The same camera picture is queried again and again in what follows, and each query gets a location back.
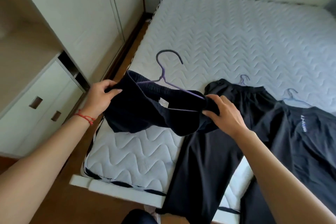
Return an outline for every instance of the wavy quilted pattern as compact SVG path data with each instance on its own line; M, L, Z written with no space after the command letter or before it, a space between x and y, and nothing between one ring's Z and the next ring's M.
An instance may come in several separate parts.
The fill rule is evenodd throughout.
M130 69L157 79L160 56L169 82L204 91L212 81L232 83L247 74L249 86L264 86L276 99L297 98L336 112L336 22L325 10L254 0L162 0ZM114 133L106 122L84 165L105 181L167 192L181 138L151 127L136 134ZM252 172L243 162L233 175L221 206L240 209Z

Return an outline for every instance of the shelf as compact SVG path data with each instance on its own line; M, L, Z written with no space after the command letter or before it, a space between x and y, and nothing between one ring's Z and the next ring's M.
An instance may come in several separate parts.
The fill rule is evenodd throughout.
M62 52L43 24L23 24L0 40L0 114Z

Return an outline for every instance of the black garment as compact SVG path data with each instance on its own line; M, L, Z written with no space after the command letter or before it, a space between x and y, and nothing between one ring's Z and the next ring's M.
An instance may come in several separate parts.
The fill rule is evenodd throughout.
M140 209L130 211L121 224L158 224L148 212Z
M212 120L201 113L207 109L219 114L212 99L200 99L182 90L172 90L154 82L137 84L145 81L148 79L128 70L118 84L106 90L123 90L113 98L104 112L107 123L114 132L136 133L156 125L171 128L179 136L186 136L196 131L209 132L217 129ZM198 91L190 92L204 97ZM197 112L170 110L159 104L160 98L169 102L169 108Z
M263 87L239 86L224 79L208 84L205 92L225 95L257 134L261 120L276 103ZM191 224L210 223L242 157L235 141L219 129L186 137L166 200L157 212L186 217Z
M271 152L336 214L336 117L284 103L267 115L263 136L272 138ZM275 223L255 179L241 199L241 223Z

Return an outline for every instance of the hand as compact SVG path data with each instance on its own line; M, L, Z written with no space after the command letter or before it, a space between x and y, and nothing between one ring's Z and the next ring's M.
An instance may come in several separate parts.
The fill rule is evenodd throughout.
M220 113L218 116L214 112L203 111L203 114L212 119L217 127L223 132L227 133L230 137L235 138L240 133L249 130L238 109L226 96L219 97L218 95L209 94L207 97L215 101Z
M116 82L112 80L104 80L94 83L89 90L81 114L92 118L98 118L98 116L107 109L111 99L122 91L119 89L113 89L107 93L104 92L106 88L112 87L115 84Z

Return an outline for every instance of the wooden floor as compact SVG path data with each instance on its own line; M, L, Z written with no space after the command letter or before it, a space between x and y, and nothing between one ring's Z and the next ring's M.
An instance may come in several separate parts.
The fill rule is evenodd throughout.
M129 50L114 80L119 81L128 66L146 32L148 23L142 27L137 39ZM78 174L86 151L99 121L91 126L72 152L69 161L57 177L48 195L37 210L31 224L120 224L127 213L143 206L129 201L90 192L87 189L69 185L73 174ZM164 215L162 224L186 224L184 218Z

